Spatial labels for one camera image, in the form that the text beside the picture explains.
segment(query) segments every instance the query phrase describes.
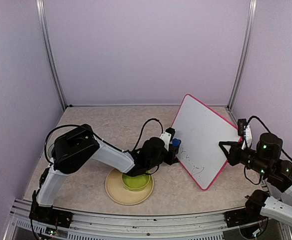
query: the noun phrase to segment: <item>marble-patterned surface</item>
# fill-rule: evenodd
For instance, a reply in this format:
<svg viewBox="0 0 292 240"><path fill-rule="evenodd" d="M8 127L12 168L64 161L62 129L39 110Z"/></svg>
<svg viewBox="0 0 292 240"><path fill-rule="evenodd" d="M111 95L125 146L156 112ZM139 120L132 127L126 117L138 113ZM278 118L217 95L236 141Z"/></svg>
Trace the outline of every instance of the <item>marble-patterned surface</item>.
<svg viewBox="0 0 292 240"><path fill-rule="evenodd" d="M87 123L106 141L121 149L131 150L147 119L157 118L167 128L172 124L177 110L176 106L69 107L59 125ZM214 110L230 119L223 107L215 107ZM48 146L68 130L64 128L56 131ZM159 134L158 123L150 122L144 130L140 145ZM24 199L31 200L31 194L37 189L39 177L46 167L47 162L41 156ZM254 186L244 178L242 165L227 165L210 189L202 191L179 163L173 166L163 163L153 175L155 185L150 197L138 205L125 206L112 201L106 193L105 179L110 171L111 167L89 160L78 172L67 178L58 192L54 206L121 215L192 214L242 207L246 202L244 197L260 189L260 186ZM248 176L253 181L258 181L254 172L248 171Z"/></svg>

